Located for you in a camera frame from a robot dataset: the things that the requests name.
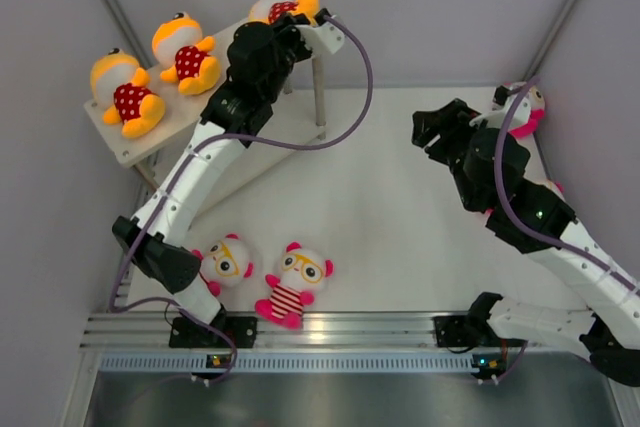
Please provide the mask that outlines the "yellow plush toy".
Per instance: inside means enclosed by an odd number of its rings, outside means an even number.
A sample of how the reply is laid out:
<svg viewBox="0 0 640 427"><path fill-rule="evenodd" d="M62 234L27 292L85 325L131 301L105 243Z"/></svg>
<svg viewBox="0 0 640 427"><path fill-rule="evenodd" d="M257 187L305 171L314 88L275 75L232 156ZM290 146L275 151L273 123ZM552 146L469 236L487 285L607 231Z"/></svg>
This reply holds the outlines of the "yellow plush toy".
<svg viewBox="0 0 640 427"><path fill-rule="evenodd" d="M258 0L251 7L248 20L273 24L285 14L304 15L312 26L316 26L315 16L319 11L319 0Z"/></svg>
<svg viewBox="0 0 640 427"><path fill-rule="evenodd" d="M162 23L152 38L152 52L161 67L160 79L175 84L183 96L200 95L219 80L221 66L212 54L213 36L204 36L200 24L186 12Z"/></svg>

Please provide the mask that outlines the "pink striped plush corner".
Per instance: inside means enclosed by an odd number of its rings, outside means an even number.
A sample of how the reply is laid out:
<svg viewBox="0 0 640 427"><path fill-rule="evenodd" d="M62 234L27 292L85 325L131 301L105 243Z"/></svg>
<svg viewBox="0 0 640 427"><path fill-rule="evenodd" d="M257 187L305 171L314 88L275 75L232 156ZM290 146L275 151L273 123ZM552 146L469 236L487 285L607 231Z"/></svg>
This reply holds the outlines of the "pink striped plush corner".
<svg viewBox="0 0 640 427"><path fill-rule="evenodd" d="M523 139L532 135L545 116L546 101L542 92L537 86L531 87L528 92L531 103L530 117L525 124L509 130L509 133L516 139Z"/></svg>

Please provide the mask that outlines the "pink striped plush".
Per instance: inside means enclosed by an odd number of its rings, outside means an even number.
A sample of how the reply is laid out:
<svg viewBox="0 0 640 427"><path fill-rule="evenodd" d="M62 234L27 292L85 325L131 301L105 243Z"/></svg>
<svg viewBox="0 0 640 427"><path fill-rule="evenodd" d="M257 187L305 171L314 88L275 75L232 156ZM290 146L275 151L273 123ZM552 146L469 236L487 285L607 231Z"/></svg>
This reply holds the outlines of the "pink striped plush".
<svg viewBox="0 0 640 427"><path fill-rule="evenodd" d="M199 277L214 297L250 278L254 271L250 249L235 233L217 240L206 252L193 249L192 253L201 261Z"/></svg>
<svg viewBox="0 0 640 427"><path fill-rule="evenodd" d="M261 318L289 330L302 327L305 308L311 306L334 274L332 260L298 242L291 242L278 262L278 274L268 274L266 298L255 303Z"/></svg>
<svg viewBox="0 0 640 427"><path fill-rule="evenodd" d="M548 191L553 192L561 200L565 200L564 189L559 183L554 182L554 181L552 181L550 179L543 179L543 178L528 179L528 178L525 178L522 181L522 183L512 192L512 195L510 197L510 204L511 204L511 208L512 208L514 213L517 212L518 208L524 202L523 199L518 201L516 199L516 196L519 195L519 194L523 194L524 196L526 196L531 191L531 189L533 188L534 185L541 186L541 187L547 189Z"/></svg>

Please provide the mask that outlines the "yellow plush red dotted shirt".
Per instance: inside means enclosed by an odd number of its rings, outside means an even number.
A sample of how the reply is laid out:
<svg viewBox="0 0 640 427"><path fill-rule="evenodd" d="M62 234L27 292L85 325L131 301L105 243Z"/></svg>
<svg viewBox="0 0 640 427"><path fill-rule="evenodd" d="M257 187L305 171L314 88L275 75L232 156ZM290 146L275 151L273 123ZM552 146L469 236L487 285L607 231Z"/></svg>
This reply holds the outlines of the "yellow plush red dotted shirt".
<svg viewBox="0 0 640 427"><path fill-rule="evenodd" d="M119 48L99 58L90 71L94 101L107 125L120 125L124 138L151 132L166 112L165 101L149 88L150 76L139 61Z"/></svg>

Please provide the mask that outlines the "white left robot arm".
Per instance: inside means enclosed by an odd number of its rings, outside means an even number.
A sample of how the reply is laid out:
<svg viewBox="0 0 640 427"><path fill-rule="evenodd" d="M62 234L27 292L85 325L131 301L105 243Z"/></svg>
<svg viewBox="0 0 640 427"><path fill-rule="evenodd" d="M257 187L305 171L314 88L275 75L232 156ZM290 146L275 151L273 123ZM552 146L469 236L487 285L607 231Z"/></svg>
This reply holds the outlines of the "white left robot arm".
<svg viewBox="0 0 640 427"><path fill-rule="evenodd" d="M226 311L200 277L201 261L184 248L184 238L221 175L270 120L295 64L326 47L330 17L321 9L312 18L285 13L272 24L240 25L227 49L226 79L209 97L169 176L132 217L120 216L112 226L125 265L164 287L204 346L225 337Z"/></svg>

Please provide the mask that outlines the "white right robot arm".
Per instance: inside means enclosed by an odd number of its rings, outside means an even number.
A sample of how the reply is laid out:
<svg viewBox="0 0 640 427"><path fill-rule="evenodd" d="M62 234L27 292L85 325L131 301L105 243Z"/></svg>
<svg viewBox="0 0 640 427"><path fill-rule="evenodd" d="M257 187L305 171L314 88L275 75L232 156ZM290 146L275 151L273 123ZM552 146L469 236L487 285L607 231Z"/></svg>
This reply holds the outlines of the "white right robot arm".
<svg viewBox="0 0 640 427"><path fill-rule="evenodd" d="M554 309L483 292L461 326L473 344L542 344L638 386L639 282L597 245L559 193L525 178L529 151L460 99L416 111L412 123L412 144L449 169L463 207L485 214L499 240L548 269L585 304Z"/></svg>

